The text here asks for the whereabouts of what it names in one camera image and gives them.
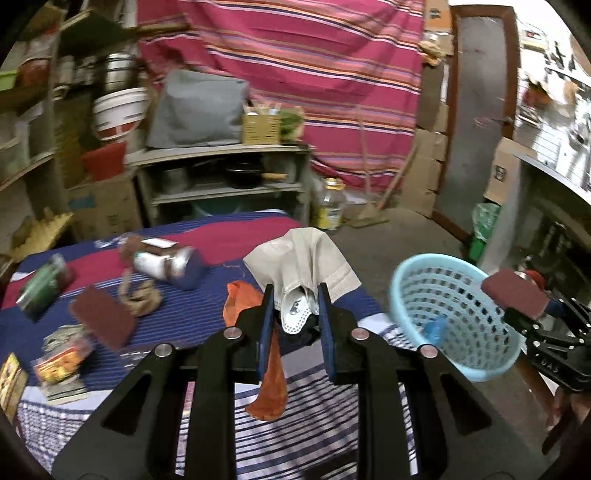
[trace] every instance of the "door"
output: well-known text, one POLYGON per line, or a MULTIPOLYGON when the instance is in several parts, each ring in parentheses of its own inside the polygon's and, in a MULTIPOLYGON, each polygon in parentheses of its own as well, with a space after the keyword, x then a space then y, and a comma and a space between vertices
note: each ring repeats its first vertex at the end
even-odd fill
POLYGON ((495 148, 513 137, 519 36, 512 7, 452 7, 455 55, 448 88, 449 146, 433 220, 466 240, 495 148))

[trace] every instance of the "laundry basket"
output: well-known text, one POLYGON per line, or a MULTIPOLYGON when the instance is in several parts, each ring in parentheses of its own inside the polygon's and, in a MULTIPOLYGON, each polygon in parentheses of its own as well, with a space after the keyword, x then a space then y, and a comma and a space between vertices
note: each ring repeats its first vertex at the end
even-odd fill
POLYGON ((423 336, 426 324, 447 317, 437 347, 473 382, 507 371, 524 341, 502 322, 503 311, 480 289, 486 276, 458 258, 423 254, 402 262, 390 285, 392 319, 415 347, 429 343, 423 336))

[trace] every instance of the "red container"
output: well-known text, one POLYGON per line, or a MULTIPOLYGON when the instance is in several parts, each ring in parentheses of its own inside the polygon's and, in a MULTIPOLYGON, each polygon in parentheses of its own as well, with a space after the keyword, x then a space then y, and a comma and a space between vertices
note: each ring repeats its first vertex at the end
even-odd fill
POLYGON ((94 181, 123 173, 125 142, 114 142, 82 155, 84 167, 94 181))

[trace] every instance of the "black and white striped fabric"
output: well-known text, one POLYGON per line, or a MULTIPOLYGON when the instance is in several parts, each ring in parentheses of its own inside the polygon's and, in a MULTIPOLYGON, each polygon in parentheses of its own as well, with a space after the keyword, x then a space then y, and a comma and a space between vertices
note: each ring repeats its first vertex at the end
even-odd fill
MULTIPOLYGON (((410 347, 396 326, 386 328, 381 335, 391 345, 410 347)), ((303 470, 356 448, 357 386, 335 386, 329 382, 322 364, 320 342, 289 353, 282 357, 282 363, 288 381, 289 402, 279 420, 263 422, 249 417, 244 407, 256 399, 259 389, 253 385, 236 386, 236 459, 241 480, 302 478, 303 470)), ((400 385, 400 389, 405 406, 409 462, 414 474, 417 473, 417 462, 410 411, 406 406, 404 386, 400 385)), ((187 397, 192 398, 191 392, 188 393, 187 397)), ((190 402, 186 402, 176 464, 176 471, 181 475, 189 411, 190 402)), ((18 407, 25 443, 48 470, 59 451, 91 413, 92 410, 51 407, 28 400, 22 400, 18 407)), ((327 478, 354 477, 355 465, 352 464, 327 478)))

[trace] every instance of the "yellow label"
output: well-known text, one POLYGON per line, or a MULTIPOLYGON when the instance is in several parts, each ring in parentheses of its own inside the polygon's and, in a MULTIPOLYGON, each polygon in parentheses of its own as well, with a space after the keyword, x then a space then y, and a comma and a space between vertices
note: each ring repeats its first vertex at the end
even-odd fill
POLYGON ((319 207, 316 216, 316 227, 321 230, 336 230, 340 227, 343 210, 340 208, 319 207))

